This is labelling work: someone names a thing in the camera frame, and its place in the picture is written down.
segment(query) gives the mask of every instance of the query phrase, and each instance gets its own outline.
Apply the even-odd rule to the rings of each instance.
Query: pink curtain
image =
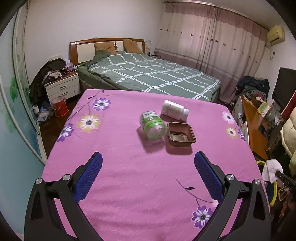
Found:
[[[254,76],[264,54],[267,29],[216,7],[166,3],[155,52],[221,81],[220,100],[230,103],[238,80]]]

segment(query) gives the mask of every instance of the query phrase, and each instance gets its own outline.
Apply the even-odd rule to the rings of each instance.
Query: flower pattern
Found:
[[[243,135],[243,133],[242,133],[242,131],[240,129],[239,129],[238,133],[239,133],[241,139],[243,139],[244,141],[246,141],[246,138],[244,137],[244,135]]]
[[[59,138],[57,139],[57,142],[60,142],[60,141],[63,142],[66,139],[66,137],[71,136],[73,131],[74,131],[73,124],[71,124],[71,123],[67,124],[63,128],[62,132],[60,133]]]
[[[193,213],[192,221],[195,222],[194,227],[203,228],[206,225],[213,212],[211,208],[207,208],[206,206],[198,207],[196,212]]]
[[[91,133],[93,129],[97,129],[100,125],[97,115],[85,115],[77,122],[77,127],[82,128],[82,132]]]
[[[235,123],[234,118],[232,117],[231,114],[227,113],[226,111],[222,111],[222,118],[228,122],[228,124],[233,124]]]
[[[226,128],[226,133],[227,133],[231,138],[237,138],[237,132],[236,132],[235,129],[232,128],[232,127],[227,127],[227,128]]]
[[[96,111],[106,110],[110,108],[110,105],[111,105],[110,100],[107,100],[106,98],[100,98],[93,102],[93,106],[94,106],[93,109]]]

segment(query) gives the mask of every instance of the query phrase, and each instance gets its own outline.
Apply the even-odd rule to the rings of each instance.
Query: towel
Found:
[[[280,171],[283,173],[283,168],[281,164],[276,159],[267,160],[262,172],[262,179],[263,181],[270,181],[270,183],[274,183],[277,181],[277,185],[282,188],[284,187],[284,184],[282,181],[276,177],[276,171]]]

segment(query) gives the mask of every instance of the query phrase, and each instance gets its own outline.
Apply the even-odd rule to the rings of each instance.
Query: electrical outlet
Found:
[[[52,57],[49,58],[49,61],[57,59],[57,58],[63,58],[63,55],[59,54],[59,55],[56,55],[56,56],[52,56]]]

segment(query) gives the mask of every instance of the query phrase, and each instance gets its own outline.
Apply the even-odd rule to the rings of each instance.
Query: green bedsheet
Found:
[[[106,57],[103,53],[98,59],[102,60],[78,69],[79,78],[91,87],[99,84],[100,88],[160,93],[205,101],[211,101],[213,93],[220,87],[218,79],[196,69],[151,58],[146,54],[120,53]]]

